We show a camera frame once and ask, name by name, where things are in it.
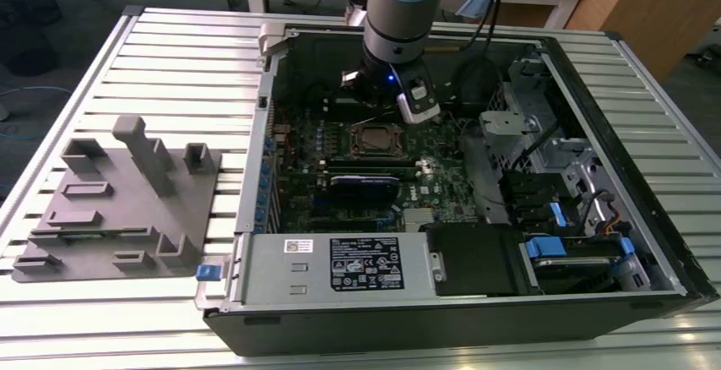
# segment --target warning label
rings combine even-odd
[[[401,290],[397,237],[331,239],[330,287],[334,291]]]

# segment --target white label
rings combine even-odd
[[[285,253],[313,253],[313,240],[286,239],[282,251]]]

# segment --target aluminum extrusion table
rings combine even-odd
[[[205,254],[231,250],[259,68],[258,26],[341,19],[145,8],[127,11],[0,210],[0,367],[683,368],[721,362],[721,302],[595,340],[338,356],[234,356],[193,305],[194,278],[18,284],[11,262],[47,206],[69,138],[114,145],[121,113],[165,145],[222,150]],[[471,32],[473,25],[437,24]],[[557,38],[711,281],[721,284],[721,164],[622,41],[598,32],[505,29]],[[222,282],[206,295],[221,298]]]

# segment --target blue tab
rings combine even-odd
[[[635,252],[635,248],[632,247],[632,242],[630,241],[627,237],[620,238],[620,249],[626,256]]]
[[[219,281],[222,266],[215,264],[199,264],[194,272],[197,281]]]
[[[530,258],[537,258],[538,255],[541,254],[541,252],[538,252],[538,247],[535,246],[535,243],[533,242],[533,240],[526,242],[526,252]]]
[[[526,252],[530,258],[550,258],[565,256],[563,241],[559,237],[534,237],[526,242]]]
[[[565,222],[563,217],[563,211],[561,210],[561,205],[558,203],[550,203],[550,210],[553,211],[553,215],[555,216],[555,223],[558,223],[559,227],[566,227],[567,223]]]

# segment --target robotic arm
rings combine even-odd
[[[478,16],[490,0],[367,0],[362,63],[342,76],[342,86],[367,102],[382,108],[395,101],[409,124],[441,112],[421,58],[441,1],[455,2],[457,14]]]

